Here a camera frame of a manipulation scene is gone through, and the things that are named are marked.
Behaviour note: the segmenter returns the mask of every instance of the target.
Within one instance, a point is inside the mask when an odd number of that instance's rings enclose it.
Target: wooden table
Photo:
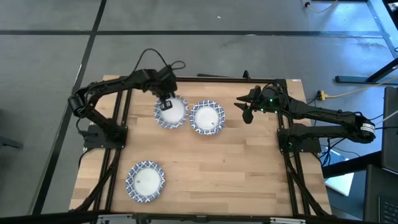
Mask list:
[[[106,75],[104,79],[118,76]],[[122,150],[111,210],[129,213],[205,215],[291,215],[287,176],[279,152],[273,113],[254,113],[245,124],[242,111],[233,105],[237,96],[249,93],[253,83],[178,82],[190,109],[200,100],[214,100],[225,110],[225,127],[214,136],[202,136],[186,121],[177,129],[164,129],[154,119],[155,97],[133,90],[127,125],[126,147]],[[287,80],[289,95],[305,101],[300,80]],[[123,111],[119,112],[119,122]],[[100,99],[96,109],[112,116],[116,94]],[[310,125],[309,120],[297,121]],[[94,149],[81,162],[70,208],[79,206],[97,184],[104,149]],[[319,161],[310,153],[300,153],[305,183],[325,211],[330,212]],[[137,203],[126,192],[125,179],[131,167],[144,160],[163,168],[166,185],[151,203]],[[100,208],[104,208],[107,186]],[[299,212],[302,201],[295,188]]]

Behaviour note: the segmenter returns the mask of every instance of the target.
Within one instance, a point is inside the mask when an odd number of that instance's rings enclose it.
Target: plate rim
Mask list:
[[[189,105],[188,105],[188,101],[180,96],[180,95],[175,95],[174,98],[179,98],[182,102],[182,104],[184,105],[184,115],[182,116],[182,118],[176,122],[176,123],[168,123],[166,121],[164,121],[162,119],[162,116],[160,115],[160,99],[157,99],[155,106],[154,106],[154,118],[156,120],[156,123],[159,124],[161,127],[166,128],[166,129],[174,129],[174,128],[178,128],[180,127],[188,118],[188,112],[189,112]]]
[[[208,104],[208,103],[216,103],[216,104],[220,107],[220,112],[217,112],[217,113],[223,113],[223,115],[219,117],[219,121],[218,121],[217,125],[216,125],[214,128],[212,128],[211,130],[204,130],[204,129],[200,128],[200,127],[196,124],[194,118],[195,118],[195,113],[196,113],[198,110],[197,110],[197,111],[194,111],[193,109],[194,109],[196,106],[199,106],[198,109],[200,109],[200,108],[202,108],[202,107],[205,106],[204,104]],[[201,100],[201,101],[199,101],[198,103],[196,103],[195,105],[193,105],[193,107],[192,107],[192,109],[191,109],[191,112],[190,112],[190,124],[191,124],[191,127],[192,127],[197,133],[199,133],[199,134],[208,135],[208,136],[217,134],[217,133],[219,133],[219,132],[224,128],[224,125],[225,125],[225,111],[224,111],[224,108],[223,108],[219,103],[215,102],[214,100]]]
[[[160,185],[159,185],[157,191],[151,195],[141,195],[134,188],[134,177],[137,174],[137,172],[142,169],[155,169],[160,176]],[[139,202],[139,203],[147,203],[147,202],[151,202],[151,201],[155,200],[157,197],[159,197],[162,189],[164,188],[165,182],[166,182],[165,173],[164,173],[162,167],[158,163],[156,163],[154,161],[140,161],[137,164],[135,164],[130,169],[130,171],[127,173],[125,184],[126,184],[127,194],[132,199],[134,199],[136,202]]]

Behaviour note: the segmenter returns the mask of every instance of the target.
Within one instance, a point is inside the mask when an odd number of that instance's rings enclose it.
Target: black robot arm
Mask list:
[[[104,95],[130,89],[138,89],[143,92],[151,91],[153,95],[161,100],[161,109],[167,110],[172,107],[167,98],[174,96],[174,91],[177,90],[176,76],[170,65],[159,72],[153,69],[142,69],[133,72],[127,77],[90,83],[87,87],[81,88],[72,94],[68,102],[73,114],[79,118],[88,118],[97,124],[107,141],[123,142],[126,140],[127,129],[117,125],[114,120],[105,118],[95,110],[95,106]]]
[[[259,86],[251,89],[246,96],[237,100],[246,102],[235,103],[243,110],[243,120],[251,123],[252,111],[263,113],[282,113],[292,119],[314,119],[339,126],[307,127],[293,124],[289,129],[289,138],[304,140],[306,138],[347,138],[353,142],[370,143],[375,138],[374,124],[360,112],[329,110],[309,106],[306,103],[287,96],[278,86]]]

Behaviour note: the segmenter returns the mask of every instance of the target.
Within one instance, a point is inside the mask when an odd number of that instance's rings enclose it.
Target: plate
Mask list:
[[[181,126],[188,117],[188,102],[182,96],[170,97],[173,107],[162,111],[160,109],[160,100],[155,104],[154,116],[156,122],[163,128],[172,129]]]
[[[156,162],[142,161],[131,168],[126,178],[126,190],[136,202],[156,199],[165,184],[165,175]]]
[[[213,100],[202,100],[193,106],[190,113],[190,123],[199,134],[217,134],[225,124],[224,109]]]

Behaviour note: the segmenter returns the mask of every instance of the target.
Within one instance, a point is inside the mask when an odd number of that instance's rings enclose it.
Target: concrete floor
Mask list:
[[[383,5],[377,0],[373,4],[392,42],[398,43]],[[99,5],[100,0],[0,1],[0,30],[91,30]],[[312,3],[319,9],[327,5]],[[299,0],[118,0],[108,1],[99,29],[377,31],[377,25],[367,5],[359,2],[341,2],[323,14],[314,14]],[[24,143],[21,150],[0,150],[0,217],[29,211],[87,41],[86,35],[0,35],[0,135]],[[147,47],[157,49],[168,62],[184,60],[187,67],[177,72],[180,76],[240,77],[248,70],[258,78],[299,78],[307,98],[317,90],[335,95],[361,88],[336,84],[334,76],[368,76],[393,59],[385,41],[378,38],[97,36],[83,85],[105,74],[128,74]],[[148,54],[141,67],[159,69],[161,63]],[[317,106],[362,111],[373,118],[383,111],[383,94],[383,86],[375,87]],[[83,144],[75,121],[71,119],[65,136],[44,213],[68,210]],[[343,141],[338,147],[368,154],[381,148],[381,135],[376,136],[371,144]]]

